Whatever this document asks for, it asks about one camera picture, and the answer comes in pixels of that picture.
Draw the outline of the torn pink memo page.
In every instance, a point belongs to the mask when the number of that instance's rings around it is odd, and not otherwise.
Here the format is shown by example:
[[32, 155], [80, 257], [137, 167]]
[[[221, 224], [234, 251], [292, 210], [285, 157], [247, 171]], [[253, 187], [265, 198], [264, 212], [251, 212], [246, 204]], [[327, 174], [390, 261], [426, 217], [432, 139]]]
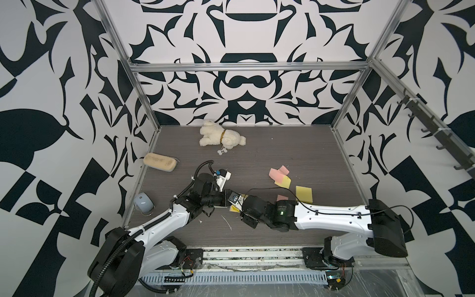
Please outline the torn pink memo page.
[[274, 182], [281, 183], [284, 180], [284, 177], [287, 177], [289, 170], [287, 167], [282, 165], [279, 169], [271, 168], [269, 171], [269, 177], [274, 180]]

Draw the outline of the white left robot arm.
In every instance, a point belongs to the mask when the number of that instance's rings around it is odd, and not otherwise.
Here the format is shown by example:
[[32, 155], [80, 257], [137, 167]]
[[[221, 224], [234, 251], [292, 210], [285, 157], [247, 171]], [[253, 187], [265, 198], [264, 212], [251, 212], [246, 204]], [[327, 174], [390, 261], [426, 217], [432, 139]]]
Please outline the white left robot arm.
[[203, 214], [206, 207], [229, 206], [230, 192], [224, 187], [230, 178], [231, 173], [224, 169], [195, 174], [162, 214], [129, 230], [112, 230], [88, 269], [89, 295], [94, 297], [101, 290], [105, 297], [123, 297], [144, 275], [178, 261], [183, 244], [171, 234]]

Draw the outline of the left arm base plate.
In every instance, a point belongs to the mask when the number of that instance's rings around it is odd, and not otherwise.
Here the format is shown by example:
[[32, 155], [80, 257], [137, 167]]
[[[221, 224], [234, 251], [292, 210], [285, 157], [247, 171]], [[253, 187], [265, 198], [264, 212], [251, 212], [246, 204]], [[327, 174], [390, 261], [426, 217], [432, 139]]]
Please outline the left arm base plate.
[[176, 258], [168, 265], [157, 266], [155, 270], [184, 269], [195, 270], [202, 266], [203, 249], [180, 250]]

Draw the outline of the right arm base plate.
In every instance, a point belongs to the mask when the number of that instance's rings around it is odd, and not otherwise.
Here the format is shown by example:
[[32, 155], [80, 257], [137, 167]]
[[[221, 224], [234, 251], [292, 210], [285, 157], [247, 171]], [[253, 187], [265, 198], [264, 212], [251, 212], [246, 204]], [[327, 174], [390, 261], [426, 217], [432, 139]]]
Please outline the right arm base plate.
[[335, 257], [330, 248], [302, 248], [304, 265], [312, 270], [334, 271], [340, 268], [352, 267], [355, 262], [352, 257], [349, 260], [339, 259]]

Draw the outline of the yellow memo pad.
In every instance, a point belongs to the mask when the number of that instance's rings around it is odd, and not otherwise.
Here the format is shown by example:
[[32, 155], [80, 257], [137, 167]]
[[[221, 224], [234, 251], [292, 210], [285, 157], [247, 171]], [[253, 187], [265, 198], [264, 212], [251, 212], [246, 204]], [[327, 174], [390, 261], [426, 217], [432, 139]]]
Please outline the yellow memo pad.
[[[242, 199], [241, 199], [241, 202], [244, 202], [247, 198], [247, 195], [242, 195]], [[230, 212], [236, 212], [236, 213], [240, 213], [241, 209], [239, 208], [236, 208], [234, 205], [231, 205], [230, 208], [229, 208], [229, 211]]]

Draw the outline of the torn yellow memo page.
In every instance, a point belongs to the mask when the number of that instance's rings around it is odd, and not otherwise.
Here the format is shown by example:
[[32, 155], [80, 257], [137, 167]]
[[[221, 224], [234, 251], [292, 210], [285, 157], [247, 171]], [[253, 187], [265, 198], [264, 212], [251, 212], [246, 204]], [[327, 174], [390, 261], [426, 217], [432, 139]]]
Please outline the torn yellow memo page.
[[280, 183], [276, 181], [275, 185], [281, 188], [289, 189], [291, 185], [291, 179], [288, 176], [283, 176], [282, 181]]

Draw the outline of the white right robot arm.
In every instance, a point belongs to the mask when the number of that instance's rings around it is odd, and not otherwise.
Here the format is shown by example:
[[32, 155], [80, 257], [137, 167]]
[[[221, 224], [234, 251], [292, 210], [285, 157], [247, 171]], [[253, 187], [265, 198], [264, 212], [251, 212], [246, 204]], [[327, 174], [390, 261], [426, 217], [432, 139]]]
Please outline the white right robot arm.
[[340, 236], [326, 238], [325, 260], [349, 261], [355, 256], [379, 254], [387, 257], [408, 256], [399, 216], [382, 201], [372, 199], [367, 205], [327, 207], [300, 200], [275, 203], [257, 196], [233, 194], [228, 201], [240, 211], [242, 221], [256, 228], [260, 223], [272, 230], [333, 230]]

